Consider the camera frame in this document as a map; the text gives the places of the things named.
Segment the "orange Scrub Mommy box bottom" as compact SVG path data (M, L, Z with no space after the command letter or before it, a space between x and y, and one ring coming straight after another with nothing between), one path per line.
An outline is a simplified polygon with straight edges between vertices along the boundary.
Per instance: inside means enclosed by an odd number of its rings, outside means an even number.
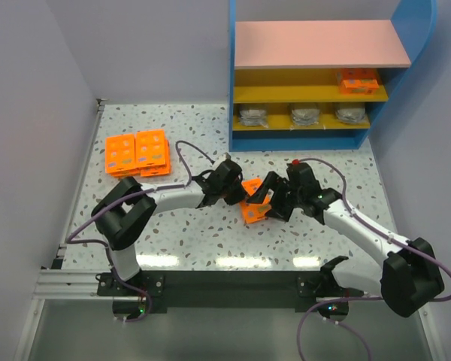
M242 182L243 188L246 190L247 195L251 196L262 185L262 179L257 177ZM243 200L239 203L241 213L246 224L256 223L262 220L266 220L266 213L270 209L270 196L266 195L264 202L261 204L247 203Z

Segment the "orange scrub mommy box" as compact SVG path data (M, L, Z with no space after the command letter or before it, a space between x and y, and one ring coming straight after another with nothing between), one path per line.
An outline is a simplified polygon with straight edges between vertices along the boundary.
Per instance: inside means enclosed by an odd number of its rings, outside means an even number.
M262 185L262 179L257 177L242 182L243 188L246 190L247 195L251 196ZM266 220L266 213L270 209L270 196L266 195L264 202L261 204L247 203L243 200L239 203L241 213L246 224L256 223L262 220Z
M343 68L336 73L336 78L343 94L372 95L380 87L375 70L370 68Z

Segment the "bagged silver sponges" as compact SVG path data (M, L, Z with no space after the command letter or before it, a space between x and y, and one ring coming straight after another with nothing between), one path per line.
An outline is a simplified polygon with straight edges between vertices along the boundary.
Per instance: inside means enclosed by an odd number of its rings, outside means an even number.
M289 115L294 128L314 126L319 123L321 111L317 103L292 103L289 105Z
M246 127L268 128L268 111L264 104L238 105L238 122Z
M366 111L363 102L338 102L334 105L335 115L347 124L360 124L365 122Z

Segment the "orange Scrub Mommy box top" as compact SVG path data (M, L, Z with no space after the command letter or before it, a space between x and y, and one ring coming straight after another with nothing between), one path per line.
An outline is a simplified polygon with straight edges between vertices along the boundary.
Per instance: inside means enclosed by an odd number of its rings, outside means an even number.
M380 87L375 70L370 68L343 68L336 73L336 78L343 94L372 95Z

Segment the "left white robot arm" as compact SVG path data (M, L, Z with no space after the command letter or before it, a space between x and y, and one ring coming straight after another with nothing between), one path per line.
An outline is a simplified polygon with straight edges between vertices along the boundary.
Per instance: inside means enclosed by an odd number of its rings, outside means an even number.
M107 241L118 278L139 285L141 267L135 242L153 215L205 208L219 200L236 205L247 197L242 180L242 168L230 159L214 163L185 185L163 185L146 191L133 177L121 180L92 211L92 221Z

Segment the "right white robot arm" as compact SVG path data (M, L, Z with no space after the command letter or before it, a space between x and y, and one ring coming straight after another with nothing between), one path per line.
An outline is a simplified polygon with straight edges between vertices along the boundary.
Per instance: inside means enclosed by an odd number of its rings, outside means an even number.
M283 221L300 209L348 238L375 261L373 271L334 268L332 277L340 287L379 296L402 317L409 317L443 292L440 267L426 240L411 241L364 216L337 190L321 187L306 162L290 163L286 172L286 177L269 172L247 201L267 201L270 208L266 216Z

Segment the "blue pink yellow shelf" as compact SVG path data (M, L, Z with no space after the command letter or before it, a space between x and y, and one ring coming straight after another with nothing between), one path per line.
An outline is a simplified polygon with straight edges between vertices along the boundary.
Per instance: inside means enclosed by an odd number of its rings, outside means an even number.
M395 104L434 32L437 3L401 1L387 20L239 21L229 4L229 148L352 150ZM343 94L336 73L375 70L372 95ZM317 103L319 123L294 128L292 103ZM338 102L363 102L364 123L342 123ZM268 128L238 122L238 105L264 104Z

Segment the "orange sponge box stack middle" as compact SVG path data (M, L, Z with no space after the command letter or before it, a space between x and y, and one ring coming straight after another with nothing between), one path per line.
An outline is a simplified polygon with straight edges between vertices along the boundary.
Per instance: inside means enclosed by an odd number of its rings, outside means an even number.
M163 129L136 134L135 164L141 177L166 176L171 173L170 147Z

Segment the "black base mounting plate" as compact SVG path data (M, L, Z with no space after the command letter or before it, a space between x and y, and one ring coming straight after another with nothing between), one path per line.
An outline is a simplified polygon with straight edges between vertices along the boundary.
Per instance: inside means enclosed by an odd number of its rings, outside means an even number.
M170 308L288 308L304 312L323 298L362 296L321 271L142 271L134 287L147 291L151 312Z

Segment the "orange sponge box far left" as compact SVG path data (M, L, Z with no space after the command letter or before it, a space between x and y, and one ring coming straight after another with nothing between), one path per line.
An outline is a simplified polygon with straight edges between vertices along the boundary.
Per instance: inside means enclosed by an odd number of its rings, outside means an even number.
M135 135L107 137L105 141L105 172L113 177L138 176L135 164Z

